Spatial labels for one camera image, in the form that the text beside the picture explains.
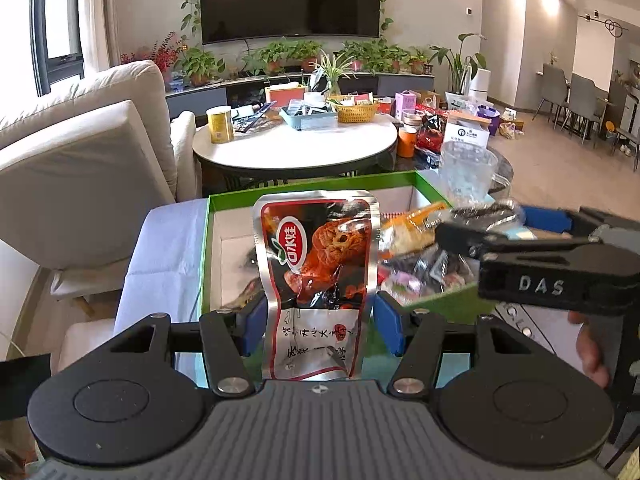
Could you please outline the person's right hand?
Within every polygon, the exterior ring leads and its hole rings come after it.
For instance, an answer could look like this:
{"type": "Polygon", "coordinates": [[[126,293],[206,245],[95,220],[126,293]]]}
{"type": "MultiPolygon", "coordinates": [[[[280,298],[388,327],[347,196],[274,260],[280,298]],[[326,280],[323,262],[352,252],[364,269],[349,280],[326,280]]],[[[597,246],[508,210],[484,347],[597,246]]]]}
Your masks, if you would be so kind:
{"type": "Polygon", "coordinates": [[[578,312],[570,311],[567,321],[580,326],[576,339],[576,352],[582,361],[582,371],[599,387],[606,388],[610,383],[610,373],[603,364],[602,352],[592,336],[588,318],[578,312]]]}

